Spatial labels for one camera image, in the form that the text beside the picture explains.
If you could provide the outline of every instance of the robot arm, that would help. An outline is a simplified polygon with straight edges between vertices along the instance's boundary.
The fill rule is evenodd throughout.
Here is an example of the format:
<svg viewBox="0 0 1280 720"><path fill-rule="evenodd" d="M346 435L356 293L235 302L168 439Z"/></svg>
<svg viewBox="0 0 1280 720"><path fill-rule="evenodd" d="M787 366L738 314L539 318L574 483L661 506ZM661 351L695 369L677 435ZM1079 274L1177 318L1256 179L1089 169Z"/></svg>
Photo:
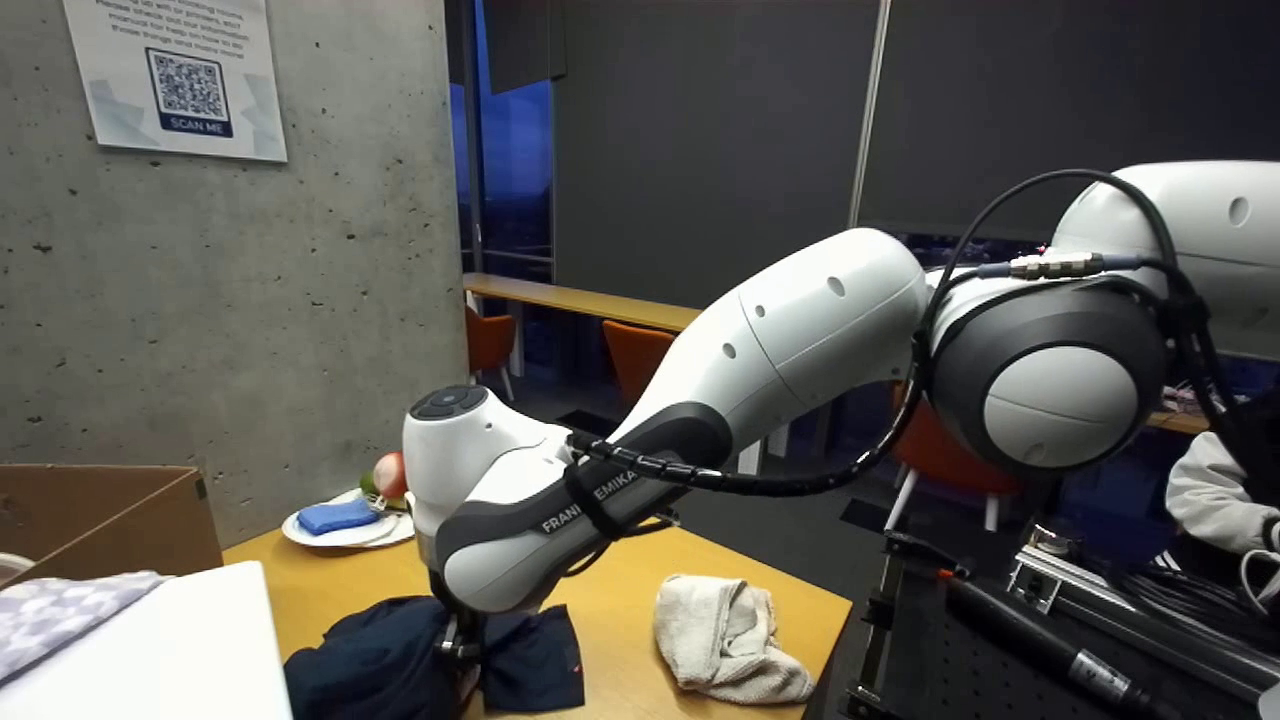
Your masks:
<svg viewBox="0 0 1280 720"><path fill-rule="evenodd" d="M1202 298L1226 350L1280 356L1266 314L1280 274L1265 265L1274 257L1280 166L1119 177L1168 216L1196 283L1213 283ZM916 257L872 230L800 247L699 314L607 439L717 468L848 388L903 382L916 351L931 403L989 460L1022 475L1105 460L1160 400L1168 289L1138 265L1042 275L1062 254L1160 257L1113 189L1066 209L1049 262L990 282L931 289ZM481 388L442 388L408 412L420 553L462 610L539 603L565 569L684 492L610 460L566 460L565 435Z"/></svg>

